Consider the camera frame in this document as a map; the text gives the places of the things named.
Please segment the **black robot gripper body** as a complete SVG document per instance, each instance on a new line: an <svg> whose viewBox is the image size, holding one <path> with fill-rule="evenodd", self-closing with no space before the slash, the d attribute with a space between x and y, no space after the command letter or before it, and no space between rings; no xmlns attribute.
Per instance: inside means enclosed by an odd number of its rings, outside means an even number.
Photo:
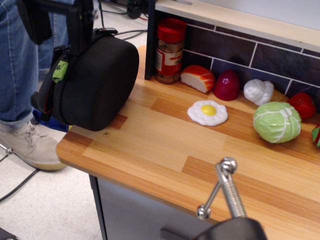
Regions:
<svg viewBox="0 0 320 240"><path fill-rule="evenodd" d="M27 14L57 13L66 15L71 11L80 11L92 15L94 3L92 0L74 0L73 3L65 3L57 0L17 0L16 5L20 11Z"/></svg>

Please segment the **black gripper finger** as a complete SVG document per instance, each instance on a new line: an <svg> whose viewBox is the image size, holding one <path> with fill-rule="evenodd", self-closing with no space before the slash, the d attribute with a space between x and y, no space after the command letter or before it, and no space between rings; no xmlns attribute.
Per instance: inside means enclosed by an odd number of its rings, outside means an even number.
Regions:
<svg viewBox="0 0 320 240"><path fill-rule="evenodd" d="M93 4L73 4L66 14L70 52L77 56L92 42L94 23Z"/></svg>
<svg viewBox="0 0 320 240"><path fill-rule="evenodd" d="M37 45L52 37L49 12L39 3L17 3L17 10L30 37Z"/></svg>

